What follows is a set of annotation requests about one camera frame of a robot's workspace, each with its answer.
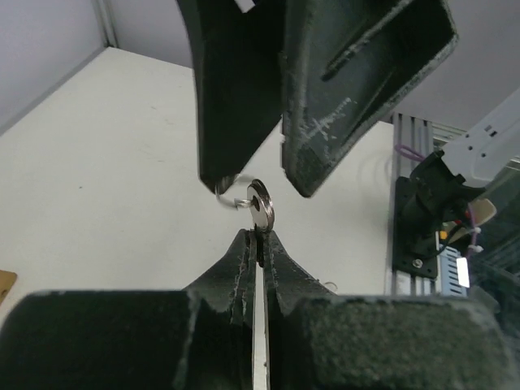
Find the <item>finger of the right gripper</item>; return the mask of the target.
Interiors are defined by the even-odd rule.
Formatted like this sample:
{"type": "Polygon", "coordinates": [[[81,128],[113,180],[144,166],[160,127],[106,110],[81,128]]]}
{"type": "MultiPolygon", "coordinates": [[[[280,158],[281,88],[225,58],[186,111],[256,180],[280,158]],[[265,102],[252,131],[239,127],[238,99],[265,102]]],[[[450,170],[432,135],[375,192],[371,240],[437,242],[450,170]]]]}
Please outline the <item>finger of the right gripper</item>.
{"type": "Polygon", "coordinates": [[[178,3],[197,95],[198,175],[225,192],[280,121],[284,1],[178,3]]]}
{"type": "Polygon", "coordinates": [[[281,163],[292,186],[313,196],[457,40],[445,1],[288,2],[281,163]]]}

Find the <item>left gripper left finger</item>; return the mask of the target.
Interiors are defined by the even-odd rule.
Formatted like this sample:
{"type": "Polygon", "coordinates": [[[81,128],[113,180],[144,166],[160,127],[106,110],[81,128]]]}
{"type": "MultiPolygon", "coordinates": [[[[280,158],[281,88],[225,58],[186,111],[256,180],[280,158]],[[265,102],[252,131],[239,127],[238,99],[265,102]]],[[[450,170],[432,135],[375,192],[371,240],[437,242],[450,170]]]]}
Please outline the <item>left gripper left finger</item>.
{"type": "Polygon", "coordinates": [[[181,290],[35,292],[1,329],[4,389],[250,389],[257,243],[181,290]]]}

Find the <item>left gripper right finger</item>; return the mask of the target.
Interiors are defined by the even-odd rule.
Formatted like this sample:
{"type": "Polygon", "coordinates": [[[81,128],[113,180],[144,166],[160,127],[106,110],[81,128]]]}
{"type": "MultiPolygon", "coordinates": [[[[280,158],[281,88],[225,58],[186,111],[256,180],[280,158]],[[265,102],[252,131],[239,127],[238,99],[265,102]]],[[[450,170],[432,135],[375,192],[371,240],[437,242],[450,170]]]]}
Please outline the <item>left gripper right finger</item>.
{"type": "Polygon", "coordinates": [[[509,389],[492,313],[457,297],[339,296],[263,237],[271,389],[509,389]]]}

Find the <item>silver key set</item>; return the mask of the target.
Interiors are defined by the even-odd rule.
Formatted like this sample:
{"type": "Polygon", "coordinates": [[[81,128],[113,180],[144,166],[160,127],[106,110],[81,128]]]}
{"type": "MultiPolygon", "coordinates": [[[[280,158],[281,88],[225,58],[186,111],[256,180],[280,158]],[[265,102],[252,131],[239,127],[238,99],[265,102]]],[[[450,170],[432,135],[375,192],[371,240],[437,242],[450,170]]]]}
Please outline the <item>silver key set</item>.
{"type": "Polygon", "coordinates": [[[214,187],[214,195],[222,206],[233,210],[250,211],[257,242],[257,263],[260,267],[264,267],[264,248],[275,223],[275,209],[266,185],[251,175],[234,175],[222,178],[214,187]],[[231,199],[224,196],[235,184],[247,185],[245,198],[231,199]]]}

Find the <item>medium brass padlock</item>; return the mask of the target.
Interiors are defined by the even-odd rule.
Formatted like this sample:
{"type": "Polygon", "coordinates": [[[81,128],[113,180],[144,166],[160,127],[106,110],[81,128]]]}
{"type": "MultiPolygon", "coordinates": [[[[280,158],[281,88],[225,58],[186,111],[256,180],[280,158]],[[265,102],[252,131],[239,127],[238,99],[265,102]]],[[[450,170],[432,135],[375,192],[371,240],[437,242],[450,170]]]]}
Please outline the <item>medium brass padlock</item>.
{"type": "Polygon", "coordinates": [[[0,270],[0,304],[6,299],[17,277],[18,275],[15,272],[0,270]]]}

